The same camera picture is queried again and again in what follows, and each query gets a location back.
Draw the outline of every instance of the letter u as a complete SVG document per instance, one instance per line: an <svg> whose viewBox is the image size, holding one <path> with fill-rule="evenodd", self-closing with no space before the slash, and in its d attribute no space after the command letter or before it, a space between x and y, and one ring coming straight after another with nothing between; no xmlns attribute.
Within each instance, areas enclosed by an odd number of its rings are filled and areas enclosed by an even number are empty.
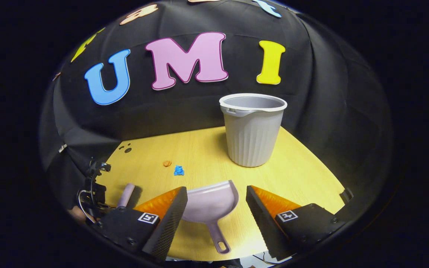
<svg viewBox="0 0 429 268"><path fill-rule="evenodd" d="M130 76L127 68L127 56L130 50L122 50L109 58L109 63L114 65L117 86L113 90L105 90L102 83L100 70L103 63L96 64L85 73L85 80L89 85L90 95L95 103L99 105L109 105L124 97L130 86Z"/></svg>

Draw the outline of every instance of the pink letter m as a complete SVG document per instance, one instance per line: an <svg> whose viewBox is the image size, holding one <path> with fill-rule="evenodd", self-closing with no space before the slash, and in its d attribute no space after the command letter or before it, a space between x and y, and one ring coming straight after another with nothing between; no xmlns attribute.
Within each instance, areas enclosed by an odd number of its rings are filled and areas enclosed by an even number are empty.
<svg viewBox="0 0 429 268"><path fill-rule="evenodd" d="M196 63L199 61L200 71L196 80L200 82L217 82L228 78L223 69L221 42L226 35L221 32L204 32L199 34L188 52L185 52L173 39L163 38L150 42L145 47L153 55L155 68L154 90L171 88L177 82L170 76L168 66L183 81L188 83Z"/></svg>

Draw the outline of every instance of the yellow letter i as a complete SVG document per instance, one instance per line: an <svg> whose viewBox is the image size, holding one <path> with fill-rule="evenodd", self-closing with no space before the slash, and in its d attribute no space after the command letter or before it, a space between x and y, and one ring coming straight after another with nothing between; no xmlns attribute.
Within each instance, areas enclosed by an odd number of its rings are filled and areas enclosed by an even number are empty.
<svg viewBox="0 0 429 268"><path fill-rule="evenodd" d="M256 77L256 81L271 85L281 83L279 65L281 64L281 54L286 51L286 48L271 41L260 41L259 45L264 49L264 61L261 74Z"/></svg>

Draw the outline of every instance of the dustpan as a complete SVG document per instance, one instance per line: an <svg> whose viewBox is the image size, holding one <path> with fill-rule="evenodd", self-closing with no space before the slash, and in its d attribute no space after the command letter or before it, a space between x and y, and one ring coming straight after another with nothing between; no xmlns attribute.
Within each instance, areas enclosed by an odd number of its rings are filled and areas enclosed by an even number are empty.
<svg viewBox="0 0 429 268"><path fill-rule="evenodd" d="M187 192L186 204L182 219L189 222L203 223L220 254L231 251L218 225L218 220L231 213L239 201L238 190L231 180L196 188Z"/></svg>

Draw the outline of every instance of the wooden table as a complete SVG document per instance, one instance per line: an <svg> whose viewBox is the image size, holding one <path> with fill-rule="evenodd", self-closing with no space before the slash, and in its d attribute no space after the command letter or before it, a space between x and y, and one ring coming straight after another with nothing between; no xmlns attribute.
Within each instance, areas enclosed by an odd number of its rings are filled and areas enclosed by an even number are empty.
<svg viewBox="0 0 429 268"><path fill-rule="evenodd" d="M288 200L315 202L331 213L344 206L344 187L324 164L288 131L279 130L273 154L259 167L243 167L228 157L225 127L124 141L107 163L97 183L107 186L106 203L116 205L127 183L142 188L138 204L180 186L187 190L232 180L239 192L235 210L219 221L231 252L217 253L204 224L181 220L168 256L193 261L243 258L266 251L266 245L246 203L246 186L254 185ZM163 161L172 165L164 167ZM185 175L174 176L175 166Z"/></svg>

